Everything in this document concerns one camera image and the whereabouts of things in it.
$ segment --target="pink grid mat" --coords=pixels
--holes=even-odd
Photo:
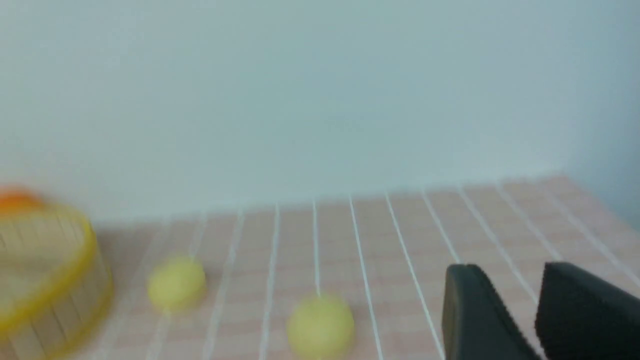
[[[477,263],[532,339],[545,261],[565,259],[640,296],[640,237],[565,177],[273,207],[99,233],[113,310],[76,359],[292,359],[285,319],[318,288],[349,300],[348,359],[443,359],[447,265]],[[201,259],[209,294],[163,316],[145,280],[176,253]]]

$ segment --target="ball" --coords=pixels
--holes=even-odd
[[[318,295],[300,302],[287,322],[291,350],[309,360],[344,356],[355,338],[349,304],[334,295]]]
[[[174,312],[197,305],[206,294],[202,264],[193,258],[171,258],[158,266],[147,284],[151,303],[160,311]]]

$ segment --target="yellow basket rim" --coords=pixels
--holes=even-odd
[[[11,220],[21,218],[31,218],[37,214],[64,213],[65,217],[76,221],[81,225],[84,232],[84,241],[81,245],[78,256],[70,262],[70,266],[57,277],[55,282],[45,282],[32,299],[28,299],[18,306],[9,316],[0,318],[0,338],[3,338],[12,330],[20,327],[24,323],[31,322],[31,319],[41,313],[47,306],[50,306],[62,295],[66,295],[71,286],[75,284],[88,268],[93,264],[93,258],[97,251],[97,240],[91,227],[91,223],[80,211],[69,206],[53,205],[44,209],[38,209],[27,213],[20,213],[10,217]]]

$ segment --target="tennis ball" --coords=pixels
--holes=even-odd
[[[149,300],[160,311],[173,312],[195,306],[205,295],[205,272],[196,260],[180,256],[157,267],[149,277]]]
[[[353,344],[353,314],[340,297],[310,297],[301,301],[289,318],[287,336],[291,350],[303,359],[336,359]]]

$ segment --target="orange object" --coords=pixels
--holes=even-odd
[[[44,203],[42,199],[27,189],[0,189],[0,215],[9,215],[38,209],[43,205]]]

